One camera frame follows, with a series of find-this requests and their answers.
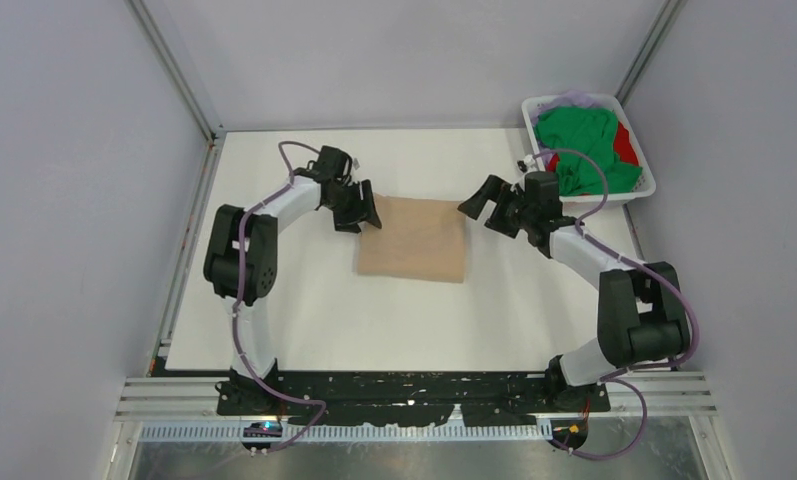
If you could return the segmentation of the beige t shirt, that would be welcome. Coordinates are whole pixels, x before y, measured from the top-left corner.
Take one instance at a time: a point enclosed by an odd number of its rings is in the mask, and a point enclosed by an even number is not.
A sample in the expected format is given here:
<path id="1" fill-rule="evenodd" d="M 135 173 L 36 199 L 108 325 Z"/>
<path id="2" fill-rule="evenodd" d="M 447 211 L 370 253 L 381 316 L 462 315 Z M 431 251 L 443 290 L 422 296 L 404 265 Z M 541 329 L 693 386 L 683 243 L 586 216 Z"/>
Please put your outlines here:
<path id="1" fill-rule="evenodd" d="M 375 196 L 382 226 L 364 227 L 356 272 L 459 284 L 467 272 L 465 217 L 456 201 Z"/>

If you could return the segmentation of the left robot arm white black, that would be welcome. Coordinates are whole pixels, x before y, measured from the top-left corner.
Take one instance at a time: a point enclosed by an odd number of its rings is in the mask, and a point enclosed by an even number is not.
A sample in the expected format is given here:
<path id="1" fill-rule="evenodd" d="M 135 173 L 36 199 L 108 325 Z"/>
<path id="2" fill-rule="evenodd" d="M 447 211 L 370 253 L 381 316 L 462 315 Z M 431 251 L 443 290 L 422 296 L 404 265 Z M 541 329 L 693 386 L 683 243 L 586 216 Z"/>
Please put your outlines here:
<path id="1" fill-rule="evenodd" d="M 224 204 L 216 211 L 203 276 L 229 306 L 233 360 L 229 379 L 219 384 L 219 411 L 267 414 L 290 404 L 323 402 L 281 392 L 272 345 L 267 297 L 279 274 L 279 240 L 284 229 L 319 209 L 332 214 L 337 232 L 359 234 L 364 225 L 381 228 L 370 181 L 353 178 L 355 161 L 324 145 L 305 166 L 290 168 L 281 187 L 244 209 Z"/>

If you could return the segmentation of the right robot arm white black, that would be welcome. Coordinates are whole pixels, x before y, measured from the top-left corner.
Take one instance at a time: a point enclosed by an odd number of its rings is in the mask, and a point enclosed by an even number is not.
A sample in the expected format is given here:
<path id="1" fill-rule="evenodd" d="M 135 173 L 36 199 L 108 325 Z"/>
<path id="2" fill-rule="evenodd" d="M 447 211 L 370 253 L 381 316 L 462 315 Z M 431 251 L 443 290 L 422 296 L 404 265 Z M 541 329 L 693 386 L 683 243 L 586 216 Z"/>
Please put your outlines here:
<path id="1" fill-rule="evenodd" d="M 564 213 L 553 173 L 530 172 L 517 183 L 490 175 L 458 210 L 476 220 L 487 203 L 494 208 L 486 228 L 510 238 L 525 233 L 598 293 L 594 338 L 552 358 L 544 372 L 551 406 L 570 410 L 586 387 L 629 370 L 670 367 L 690 353 L 694 336 L 674 267 L 631 259 L 591 235 L 582 218 Z"/>

